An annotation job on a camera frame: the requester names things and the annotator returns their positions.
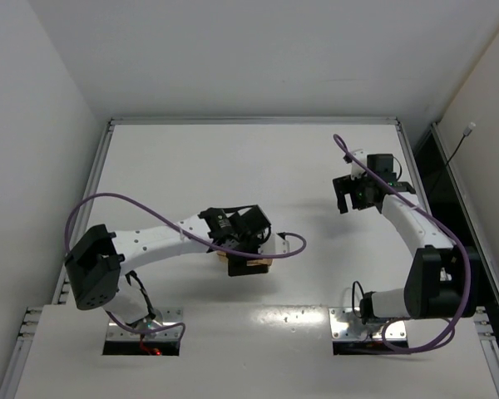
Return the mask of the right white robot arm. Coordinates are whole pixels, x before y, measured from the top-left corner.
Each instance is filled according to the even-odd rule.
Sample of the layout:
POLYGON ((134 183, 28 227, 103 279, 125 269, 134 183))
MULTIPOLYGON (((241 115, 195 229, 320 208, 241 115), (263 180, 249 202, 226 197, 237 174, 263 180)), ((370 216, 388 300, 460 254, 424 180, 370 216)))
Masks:
POLYGON ((413 257, 403 288, 362 294, 358 317, 363 322, 392 318, 453 317, 462 300, 463 317, 474 315, 478 301, 481 258, 423 215, 412 185, 401 181, 391 154, 356 150, 345 161, 349 174, 333 179, 338 210, 375 208, 397 230, 413 257))

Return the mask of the wooden block box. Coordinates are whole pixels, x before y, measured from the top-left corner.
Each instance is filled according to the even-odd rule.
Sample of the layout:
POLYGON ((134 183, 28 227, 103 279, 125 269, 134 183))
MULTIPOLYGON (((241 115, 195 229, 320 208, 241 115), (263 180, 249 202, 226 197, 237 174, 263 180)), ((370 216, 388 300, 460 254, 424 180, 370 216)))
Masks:
POLYGON ((222 262, 227 263, 232 268, 257 268, 261 266, 270 267, 273 263, 272 259, 237 258, 235 255, 227 254, 224 251, 217 251, 216 253, 222 262))

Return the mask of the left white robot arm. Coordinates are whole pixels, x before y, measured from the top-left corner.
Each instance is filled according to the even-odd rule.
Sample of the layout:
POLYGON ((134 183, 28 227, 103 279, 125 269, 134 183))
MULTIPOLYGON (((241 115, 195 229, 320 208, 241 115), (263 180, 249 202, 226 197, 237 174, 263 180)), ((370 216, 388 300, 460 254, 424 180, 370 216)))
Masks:
POLYGON ((271 223, 258 205, 247 210, 208 208, 174 228, 111 232, 104 224, 87 230, 66 257, 65 267, 77 309, 103 308, 135 327, 155 318, 154 307, 136 270, 187 254, 221 252, 230 277, 267 273, 261 258, 276 247, 271 223))

